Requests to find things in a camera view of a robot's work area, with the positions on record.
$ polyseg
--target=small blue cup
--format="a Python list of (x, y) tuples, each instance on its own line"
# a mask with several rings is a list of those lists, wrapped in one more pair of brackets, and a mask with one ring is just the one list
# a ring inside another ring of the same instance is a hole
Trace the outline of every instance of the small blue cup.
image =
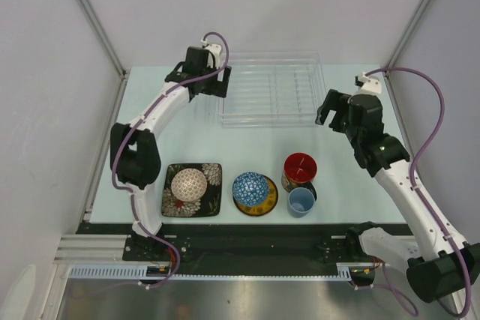
[(293, 189), (288, 195), (288, 212), (293, 217), (304, 217), (315, 204), (315, 196), (304, 187)]

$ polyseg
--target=white wall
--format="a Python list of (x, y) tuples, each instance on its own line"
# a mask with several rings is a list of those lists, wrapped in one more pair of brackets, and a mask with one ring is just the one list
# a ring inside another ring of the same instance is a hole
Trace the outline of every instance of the white wall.
[(35, 264), (33, 319), (59, 238), (77, 225), (119, 78), (75, 0), (0, 8), (0, 306)]
[(385, 62), (419, 0), (91, 0), (125, 66), (173, 65), (206, 31), (234, 51), (316, 50)]
[[(397, 65), (436, 80), (446, 114), (420, 164), (429, 191), (447, 217), (480, 241), (480, 1), (435, 0)], [(437, 120), (434, 90), (420, 78), (393, 74), (392, 85), (416, 151)]]

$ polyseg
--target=metal floor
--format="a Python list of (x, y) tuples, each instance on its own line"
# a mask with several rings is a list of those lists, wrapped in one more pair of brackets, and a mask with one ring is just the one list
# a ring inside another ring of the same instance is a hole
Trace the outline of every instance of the metal floor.
[[(390, 270), (394, 284), (420, 310), (418, 319), (451, 319), (437, 304), (422, 303), (404, 277)], [(384, 283), (377, 274), (376, 283)], [(411, 319), (382, 289), (354, 292), (348, 283), (254, 280), (176, 280), (146, 291), (120, 286), (95, 296), (72, 298), (115, 283), (69, 280), (58, 320), (283, 320)]]

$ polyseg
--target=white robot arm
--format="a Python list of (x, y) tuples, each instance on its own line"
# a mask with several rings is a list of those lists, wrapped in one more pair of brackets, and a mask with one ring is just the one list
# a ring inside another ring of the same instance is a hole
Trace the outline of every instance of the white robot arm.
[[(400, 141), (383, 132), (378, 79), (363, 73), (355, 80), (359, 90), (353, 95), (328, 92), (317, 111), (316, 123), (323, 125), (329, 112), (336, 112), (330, 128), (346, 134), (357, 163), (393, 199), (416, 244), (399, 240), (373, 223), (363, 223), (347, 232), (350, 251), (358, 256), (375, 256), (406, 274), (414, 292), (428, 303), (465, 286), (460, 254), (468, 268), (469, 281), (474, 283), (480, 272), (480, 244), (468, 244), (451, 225), (416, 172), (411, 172), (410, 156)], [(448, 229), (447, 236), (439, 222)]]
[[(220, 70), (222, 46), (202, 40), (202, 47), (189, 47), (185, 61), (178, 63), (163, 85), (160, 94), (142, 112), (128, 124), (115, 124), (110, 133), (110, 166), (120, 182), (127, 185), (133, 194), (133, 206), (142, 226), (151, 234), (157, 234), (162, 226), (155, 180), (157, 179), (161, 159), (157, 148), (157, 139), (173, 116), (198, 94), (226, 97), (230, 80), (230, 67), (223, 67), (223, 80), (218, 81), (215, 72)], [(136, 126), (127, 140), (113, 168), (119, 149), (125, 137)], [(133, 223), (133, 230), (148, 237), (139, 222)]]

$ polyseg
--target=dish rack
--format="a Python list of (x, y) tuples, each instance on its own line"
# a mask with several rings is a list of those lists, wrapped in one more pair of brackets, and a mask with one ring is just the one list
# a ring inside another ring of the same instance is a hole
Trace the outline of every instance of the dish rack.
[(326, 95), (315, 52), (230, 54), (228, 92), (218, 103), (225, 127), (314, 126)]

